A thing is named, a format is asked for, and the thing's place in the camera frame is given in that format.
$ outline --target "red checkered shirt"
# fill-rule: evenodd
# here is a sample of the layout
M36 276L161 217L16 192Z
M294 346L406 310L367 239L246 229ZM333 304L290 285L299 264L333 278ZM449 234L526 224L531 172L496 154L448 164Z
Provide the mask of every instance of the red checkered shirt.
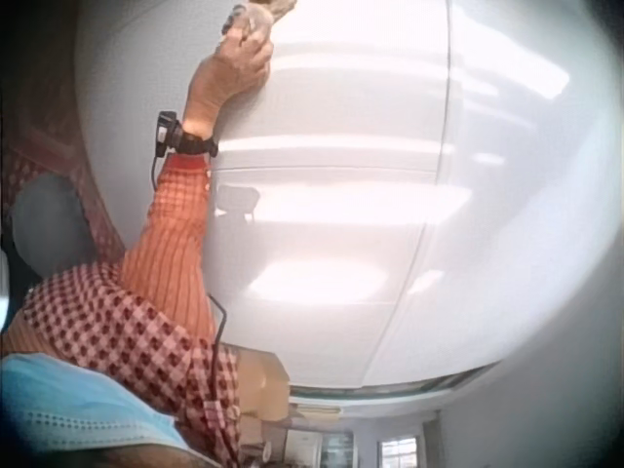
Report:
M175 416L189 445L225 466L240 464L234 350L219 346L213 395L212 346L122 289L116 265L81 265L44 281L21 313L65 359L105 373Z

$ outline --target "cable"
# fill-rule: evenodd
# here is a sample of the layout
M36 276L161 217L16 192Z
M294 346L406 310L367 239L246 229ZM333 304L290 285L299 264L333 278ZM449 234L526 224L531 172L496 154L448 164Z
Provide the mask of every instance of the cable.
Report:
M218 300L216 300L212 294L208 294L210 300L214 303L216 308L219 310L223 318L221 319L221 323L218 325L218 331L216 332L216 336L214 337L213 343L213 361L211 368L211 387L213 390L213 395L216 397L216 357L218 355L218 345L221 342L221 336L223 335L223 329L225 328L225 322L227 322L227 312L225 311L225 307L223 307Z
M154 159L152 159L152 188L154 189L154 191L156 191L156 160L158 159L158 156L154 156Z

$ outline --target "hand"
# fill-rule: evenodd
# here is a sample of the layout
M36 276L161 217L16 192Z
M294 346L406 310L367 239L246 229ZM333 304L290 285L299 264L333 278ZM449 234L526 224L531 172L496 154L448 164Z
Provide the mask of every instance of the hand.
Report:
M212 135L218 111L228 99L262 86L269 75L272 22L248 36L249 14L244 9L235 14L232 27L216 52L199 64L188 89L182 127L202 139Z

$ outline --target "glossy white surface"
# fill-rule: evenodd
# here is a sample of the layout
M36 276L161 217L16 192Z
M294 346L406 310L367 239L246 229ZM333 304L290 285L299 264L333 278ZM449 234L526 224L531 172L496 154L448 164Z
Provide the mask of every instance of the glossy white surface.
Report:
M81 121L129 246L157 113L181 112L233 3L83 3ZM504 359L616 236L617 61L597 27L554 0L458 0L450 18L451 73L444 0L299 0L266 88L223 112L207 284L225 340L278 353L294 384Z

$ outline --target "blue surgical mask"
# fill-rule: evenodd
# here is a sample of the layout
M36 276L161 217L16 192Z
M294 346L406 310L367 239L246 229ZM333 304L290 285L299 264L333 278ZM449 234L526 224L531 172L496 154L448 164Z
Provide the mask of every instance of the blue surgical mask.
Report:
M44 354L2 363L2 402L19 435L39 453L155 444L191 450L161 414L108 376Z

